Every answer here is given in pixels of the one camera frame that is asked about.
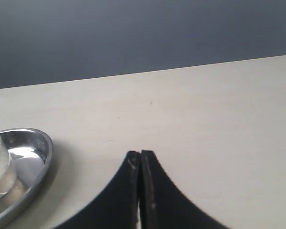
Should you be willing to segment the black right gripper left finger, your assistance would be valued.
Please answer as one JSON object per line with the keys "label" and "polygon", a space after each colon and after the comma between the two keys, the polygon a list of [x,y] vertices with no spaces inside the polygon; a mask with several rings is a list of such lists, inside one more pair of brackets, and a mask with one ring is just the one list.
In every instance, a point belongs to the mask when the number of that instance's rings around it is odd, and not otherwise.
{"label": "black right gripper left finger", "polygon": [[103,191],[58,229],[135,229],[138,212],[140,153],[127,152]]}

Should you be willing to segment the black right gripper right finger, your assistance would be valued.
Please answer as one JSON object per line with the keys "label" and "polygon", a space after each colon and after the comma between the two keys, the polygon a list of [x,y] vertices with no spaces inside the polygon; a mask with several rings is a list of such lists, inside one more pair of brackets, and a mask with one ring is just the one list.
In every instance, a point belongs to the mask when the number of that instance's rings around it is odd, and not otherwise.
{"label": "black right gripper right finger", "polygon": [[141,152],[140,218],[142,229],[227,228],[191,202],[149,150]]}

